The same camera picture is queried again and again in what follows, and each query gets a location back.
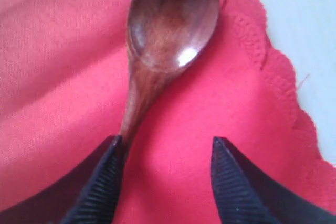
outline red fabric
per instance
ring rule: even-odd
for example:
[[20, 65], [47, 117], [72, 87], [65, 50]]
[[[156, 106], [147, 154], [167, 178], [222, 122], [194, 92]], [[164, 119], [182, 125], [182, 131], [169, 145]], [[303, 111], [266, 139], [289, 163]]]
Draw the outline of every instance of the red fabric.
[[[50, 186], [118, 132], [129, 2], [0, 0], [0, 210]], [[226, 0], [205, 52], [149, 112], [115, 223], [219, 223], [214, 135], [336, 213], [335, 169], [318, 152], [293, 67], [269, 42], [259, 0]]]

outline white surface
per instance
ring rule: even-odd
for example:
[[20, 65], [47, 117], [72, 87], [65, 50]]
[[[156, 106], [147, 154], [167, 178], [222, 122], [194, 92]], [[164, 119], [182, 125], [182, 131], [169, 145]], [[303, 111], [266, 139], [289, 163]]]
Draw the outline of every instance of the white surface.
[[275, 48], [292, 61], [301, 107], [313, 118], [320, 152], [336, 166], [336, 0], [261, 0]]

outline dark wood grain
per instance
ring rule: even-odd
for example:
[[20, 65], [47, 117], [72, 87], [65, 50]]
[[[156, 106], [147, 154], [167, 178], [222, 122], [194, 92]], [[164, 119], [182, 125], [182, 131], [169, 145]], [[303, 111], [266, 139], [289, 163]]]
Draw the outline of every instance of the dark wood grain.
[[127, 152], [147, 110], [196, 59], [218, 20], [219, 0], [132, 0], [129, 95], [120, 134]]

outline red cloth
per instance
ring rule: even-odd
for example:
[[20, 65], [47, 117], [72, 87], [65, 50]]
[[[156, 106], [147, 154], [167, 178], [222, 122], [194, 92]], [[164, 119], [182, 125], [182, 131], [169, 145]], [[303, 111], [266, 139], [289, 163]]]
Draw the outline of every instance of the red cloth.
[[[50, 186], [118, 132], [129, 2], [0, 0], [0, 210]], [[226, 1], [209, 46], [150, 110], [115, 223], [219, 223], [214, 135], [336, 213], [335, 169], [318, 152], [293, 67], [269, 42], [259, 0]]]

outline spoon bowl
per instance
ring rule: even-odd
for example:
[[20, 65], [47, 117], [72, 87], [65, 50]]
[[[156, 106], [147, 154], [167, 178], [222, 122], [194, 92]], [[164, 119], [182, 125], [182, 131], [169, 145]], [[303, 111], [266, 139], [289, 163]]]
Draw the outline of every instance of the spoon bowl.
[[125, 158], [147, 110], [197, 58], [214, 33], [219, 0], [132, 0], [129, 93], [120, 135]]

